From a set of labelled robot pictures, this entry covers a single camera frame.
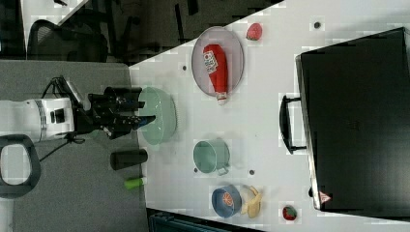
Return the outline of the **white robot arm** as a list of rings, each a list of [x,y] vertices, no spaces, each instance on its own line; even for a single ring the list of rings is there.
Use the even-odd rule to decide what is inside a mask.
[[[41,178],[41,160],[35,145],[42,141],[65,139],[71,143],[79,134],[103,130],[115,139],[153,122],[156,117],[125,116],[142,105],[139,101],[96,95],[85,110],[76,98],[33,99],[1,102],[1,154],[9,150],[27,156],[30,172],[21,183],[1,180],[1,196],[15,199],[27,194]]]

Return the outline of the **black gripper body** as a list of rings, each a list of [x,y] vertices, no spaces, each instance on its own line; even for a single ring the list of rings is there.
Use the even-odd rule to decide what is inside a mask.
[[[115,95],[89,94],[91,107],[79,108],[74,114],[75,132],[86,134],[104,131],[109,139],[116,139],[137,129],[137,119],[132,112],[137,102]]]

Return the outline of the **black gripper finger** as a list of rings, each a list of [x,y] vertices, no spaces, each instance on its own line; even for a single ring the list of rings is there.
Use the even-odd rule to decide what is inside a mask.
[[[144,127],[156,120],[154,115],[152,116],[132,116],[132,129],[137,130]]]
[[[134,101],[129,104],[130,110],[138,110],[139,108],[143,108],[145,105],[144,101]]]

